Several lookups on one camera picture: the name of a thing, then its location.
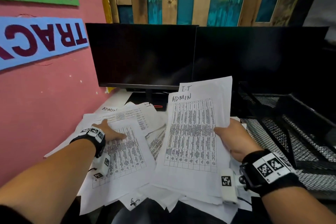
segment monitor stand base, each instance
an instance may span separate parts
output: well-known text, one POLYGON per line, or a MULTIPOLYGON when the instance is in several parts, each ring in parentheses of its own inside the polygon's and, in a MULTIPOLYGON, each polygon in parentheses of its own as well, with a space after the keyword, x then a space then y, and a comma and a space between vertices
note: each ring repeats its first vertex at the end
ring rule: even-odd
POLYGON ((151 103, 157 111, 165 112, 168 104, 168 94, 164 92, 153 92, 153 90, 146 89, 145 92, 133 92, 127 100, 136 105, 144 102, 151 103))

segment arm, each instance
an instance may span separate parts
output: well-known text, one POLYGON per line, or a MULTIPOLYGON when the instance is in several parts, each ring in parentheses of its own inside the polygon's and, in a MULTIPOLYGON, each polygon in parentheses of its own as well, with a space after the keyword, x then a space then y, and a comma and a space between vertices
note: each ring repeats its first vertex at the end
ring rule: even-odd
MULTIPOLYGON (((262 148, 247 133, 240 122, 230 119, 228 128, 215 128, 223 144, 234 159, 243 158, 262 148)), ((272 191, 262 197, 271 220, 275 224, 332 224, 336 216, 317 201, 309 192, 300 187, 288 187, 272 191)))
MULTIPOLYGON (((103 120, 96 125, 106 140, 124 139, 103 120)), ((0 205, 6 205, 33 223, 60 223, 75 199, 95 156, 95 146, 80 139, 27 169, 0 189, 0 205)))

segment wrist-mounted device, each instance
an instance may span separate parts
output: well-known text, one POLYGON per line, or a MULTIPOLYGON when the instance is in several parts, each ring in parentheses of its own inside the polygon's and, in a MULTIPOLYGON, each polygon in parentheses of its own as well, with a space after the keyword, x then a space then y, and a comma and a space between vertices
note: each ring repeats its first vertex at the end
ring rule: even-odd
POLYGON ((280 188, 306 187, 299 181, 294 168, 279 154, 269 150, 255 151, 242 161, 240 170, 243 174, 240 182, 246 188, 261 197, 280 188))
POLYGON ((79 139, 87 139, 91 141, 96 147, 95 157, 99 158, 106 145, 105 133, 94 126, 90 128, 83 129, 76 138, 72 139, 70 143, 77 141, 79 139))

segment pink wall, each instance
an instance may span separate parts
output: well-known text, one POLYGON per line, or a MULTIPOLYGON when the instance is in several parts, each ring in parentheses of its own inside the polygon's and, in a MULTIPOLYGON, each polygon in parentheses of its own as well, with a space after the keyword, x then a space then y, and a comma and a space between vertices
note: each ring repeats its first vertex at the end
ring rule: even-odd
MULTIPOLYGON (((0 16, 82 18, 105 23, 102 0, 80 6, 0 1, 0 16)), ((0 71, 0 186, 64 141, 108 97, 90 48, 0 71)))

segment person's left arm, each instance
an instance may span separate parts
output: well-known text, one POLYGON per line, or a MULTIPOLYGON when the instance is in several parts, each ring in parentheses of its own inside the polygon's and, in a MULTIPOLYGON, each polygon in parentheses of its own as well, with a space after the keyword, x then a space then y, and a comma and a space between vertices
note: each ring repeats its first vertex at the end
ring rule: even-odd
MULTIPOLYGON (((96 125, 106 141, 124 139, 107 120, 96 125)), ((79 139, 27 169, 0 188, 0 205, 6 205, 33 223, 60 223, 75 199, 95 156, 96 148, 79 139)))

